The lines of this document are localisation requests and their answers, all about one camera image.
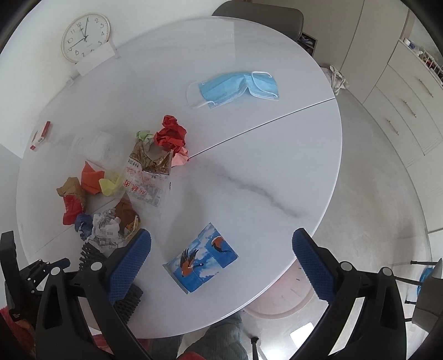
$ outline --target gold handle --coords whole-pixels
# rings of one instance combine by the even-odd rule
[[[402,100],[402,101],[406,104],[406,106],[408,107],[408,109],[409,109],[409,111],[411,112],[411,114],[414,115],[414,117],[417,117],[417,115],[415,115],[415,113],[413,112],[413,110],[411,109],[411,107],[409,106],[409,104],[408,104],[405,100]]]
[[[388,118],[386,118],[386,117],[385,117],[385,120],[389,123],[389,125],[391,125],[392,130],[394,130],[395,133],[396,133],[397,135],[399,135],[398,131],[394,128],[394,125],[392,125],[391,121],[390,121]]]
[[[429,95],[431,95],[432,97],[434,97],[434,95],[432,95],[432,92],[427,88],[426,84],[422,81],[422,79],[418,79],[421,84],[425,87],[425,89],[427,90],[427,92],[429,93]]]

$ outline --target blue face mask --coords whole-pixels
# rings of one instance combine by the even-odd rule
[[[275,79],[263,71],[223,74],[201,82],[198,87],[206,102],[195,108],[209,104],[212,109],[226,104],[243,95],[246,89],[249,89],[250,94],[256,98],[270,100],[279,98]]]

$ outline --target chair leg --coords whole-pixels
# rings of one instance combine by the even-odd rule
[[[257,341],[258,341],[258,337],[256,337],[256,336],[254,336],[251,339],[251,344],[252,344],[252,360],[258,360]]]
[[[412,261],[411,265],[437,265],[437,262],[434,261]]]
[[[422,286],[423,283],[420,281],[416,281],[416,280],[410,280],[410,279],[405,279],[405,278],[399,278],[398,276],[394,276],[396,280],[401,281],[401,282],[405,282],[407,284],[412,284],[412,285],[417,285],[417,286]]]

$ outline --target blue gripper pad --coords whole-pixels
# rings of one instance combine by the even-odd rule
[[[112,305],[126,296],[151,251],[151,235],[147,230],[140,229],[126,247],[115,251],[123,249],[126,253],[108,278],[108,300]]]
[[[304,229],[300,228],[294,232],[292,250],[319,299],[326,300],[330,304],[336,294],[335,277],[322,260],[319,249],[321,248]]]

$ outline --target person's leg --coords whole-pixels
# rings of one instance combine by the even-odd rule
[[[147,352],[154,360],[175,360],[183,335],[152,339]]]
[[[211,325],[206,334],[185,352],[195,352],[206,360],[248,360],[241,345],[243,323],[240,312]]]

